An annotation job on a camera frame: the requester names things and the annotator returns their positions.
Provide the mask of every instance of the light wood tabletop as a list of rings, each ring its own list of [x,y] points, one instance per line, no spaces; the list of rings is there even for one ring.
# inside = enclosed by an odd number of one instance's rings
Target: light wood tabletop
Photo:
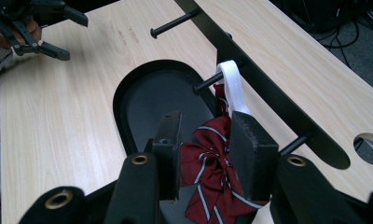
[[[197,0],[247,55],[348,154],[338,170],[307,147],[338,190],[366,201],[373,165],[353,148],[362,133],[373,141],[373,89],[291,22],[268,0]],[[32,203],[58,186],[89,194],[117,179],[126,157],[112,102],[135,67],[160,59],[187,63],[203,79],[215,71],[216,49],[192,21],[154,39],[149,30],[184,15],[171,0],[122,0],[87,13],[89,28],[63,21],[43,40],[67,49],[71,61],[45,55],[15,57],[0,79],[2,221],[17,223]],[[285,147],[296,135],[243,83],[247,104]],[[271,223],[269,207],[254,223]]]

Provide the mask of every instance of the white strap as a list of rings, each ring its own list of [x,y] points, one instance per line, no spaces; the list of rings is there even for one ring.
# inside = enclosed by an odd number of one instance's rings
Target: white strap
[[[242,95],[242,81],[239,68],[234,61],[220,63],[216,67],[216,73],[224,75],[224,89],[228,101],[228,113],[232,118],[233,111],[239,111],[251,115]]]

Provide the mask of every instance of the brass ring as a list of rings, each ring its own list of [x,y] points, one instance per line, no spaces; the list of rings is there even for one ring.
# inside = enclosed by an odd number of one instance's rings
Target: brass ring
[[[295,166],[305,166],[307,163],[299,157],[291,156],[287,158],[288,162]]]
[[[145,155],[136,156],[131,159],[131,162],[136,165],[142,165],[148,162],[148,157]]]
[[[47,209],[58,209],[70,203],[72,199],[73,192],[65,189],[62,192],[48,198],[45,202],[45,206]]]

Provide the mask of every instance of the gray carpet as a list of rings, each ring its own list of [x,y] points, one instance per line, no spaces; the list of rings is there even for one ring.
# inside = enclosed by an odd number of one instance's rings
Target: gray carpet
[[[360,19],[360,22],[366,24],[366,21]],[[360,76],[366,83],[373,87],[373,30],[366,28],[361,23],[357,23],[359,27],[359,37],[354,44],[343,49],[331,49],[330,52],[336,55],[341,61],[347,63],[350,68]],[[328,34],[315,34],[316,39],[325,37]],[[356,30],[352,22],[344,24],[338,34],[338,40],[345,45],[354,40]],[[320,41],[323,44],[334,46],[338,45],[338,41],[334,35]],[[361,157],[373,164],[373,150],[369,149],[363,142],[358,144],[357,152]]]

